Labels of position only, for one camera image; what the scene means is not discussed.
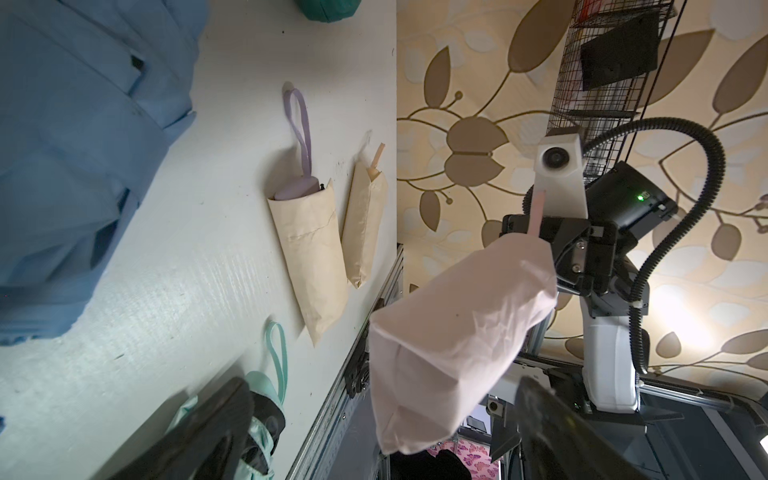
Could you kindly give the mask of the pink sleeved umbrella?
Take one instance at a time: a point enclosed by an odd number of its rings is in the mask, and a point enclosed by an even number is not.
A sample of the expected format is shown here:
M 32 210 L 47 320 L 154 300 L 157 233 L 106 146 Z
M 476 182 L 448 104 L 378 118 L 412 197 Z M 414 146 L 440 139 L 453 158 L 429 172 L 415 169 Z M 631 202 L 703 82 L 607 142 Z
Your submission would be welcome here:
M 551 247 L 507 234 L 370 320 L 370 382 L 384 454 L 453 435 L 556 305 Z

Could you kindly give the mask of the blue umbrella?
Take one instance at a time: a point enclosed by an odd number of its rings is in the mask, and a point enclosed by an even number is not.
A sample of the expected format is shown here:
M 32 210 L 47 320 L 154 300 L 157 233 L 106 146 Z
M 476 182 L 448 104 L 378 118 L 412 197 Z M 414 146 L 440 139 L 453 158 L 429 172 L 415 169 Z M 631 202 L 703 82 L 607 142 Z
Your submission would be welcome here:
M 82 315 L 191 100 L 204 1 L 1 5 L 1 342 Z

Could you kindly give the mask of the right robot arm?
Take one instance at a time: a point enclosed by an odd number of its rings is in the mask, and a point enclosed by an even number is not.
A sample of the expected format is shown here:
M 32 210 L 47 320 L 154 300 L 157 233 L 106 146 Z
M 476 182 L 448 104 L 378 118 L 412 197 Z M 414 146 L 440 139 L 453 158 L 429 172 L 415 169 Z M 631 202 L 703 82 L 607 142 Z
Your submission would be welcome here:
M 602 412 L 633 413 L 639 391 L 628 314 L 639 269 L 628 254 L 678 206 L 625 162 L 590 185 L 580 167 L 539 165 L 532 191 L 545 194 L 540 235 L 551 245 L 557 288 L 580 299 L 587 398 Z

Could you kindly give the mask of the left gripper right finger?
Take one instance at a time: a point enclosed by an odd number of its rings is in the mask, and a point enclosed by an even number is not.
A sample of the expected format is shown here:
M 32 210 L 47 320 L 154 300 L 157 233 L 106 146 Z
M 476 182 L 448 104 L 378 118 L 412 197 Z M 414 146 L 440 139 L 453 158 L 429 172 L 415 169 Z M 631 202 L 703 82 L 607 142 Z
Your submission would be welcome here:
M 582 418 L 531 377 L 520 380 L 514 400 L 527 479 L 641 480 Z

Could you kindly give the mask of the mint green umbrella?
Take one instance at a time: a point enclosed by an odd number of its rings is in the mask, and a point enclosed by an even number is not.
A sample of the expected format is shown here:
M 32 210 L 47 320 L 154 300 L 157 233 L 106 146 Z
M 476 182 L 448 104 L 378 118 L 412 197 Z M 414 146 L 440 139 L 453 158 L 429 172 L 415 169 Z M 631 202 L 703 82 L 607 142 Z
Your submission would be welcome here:
M 286 427 L 284 402 L 288 385 L 288 352 L 283 327 L 268 321 L 264 342 L 275 368 L 277 386 L 261 371 L 245 375 L 252 413 L 234 479 L 273 479 L 273 457 Z

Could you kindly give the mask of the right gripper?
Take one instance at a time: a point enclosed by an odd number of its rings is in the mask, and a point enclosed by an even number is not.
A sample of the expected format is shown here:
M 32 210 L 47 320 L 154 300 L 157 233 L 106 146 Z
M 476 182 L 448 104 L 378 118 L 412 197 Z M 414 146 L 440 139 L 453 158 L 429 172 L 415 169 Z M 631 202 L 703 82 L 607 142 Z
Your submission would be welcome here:
M 677 212 L 678 206 L 650 179 L 619 163 L 585 185 L 588 218 L 545 217 L 538 238 L 527 234 L 527 210 L 504 218 L 500 268 L 528 297 L 556 289 L 582 297 L 644 300 L 649 295 L 640 267 L 628 254 Z

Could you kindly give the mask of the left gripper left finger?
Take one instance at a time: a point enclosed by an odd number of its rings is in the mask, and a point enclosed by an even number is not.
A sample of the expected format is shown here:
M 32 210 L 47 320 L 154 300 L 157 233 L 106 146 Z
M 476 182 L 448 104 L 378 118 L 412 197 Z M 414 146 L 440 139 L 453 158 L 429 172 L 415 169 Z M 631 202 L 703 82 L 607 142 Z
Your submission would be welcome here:
M 250 389 L 232 378 L 115 479 L 232 479 L 253 414 Z

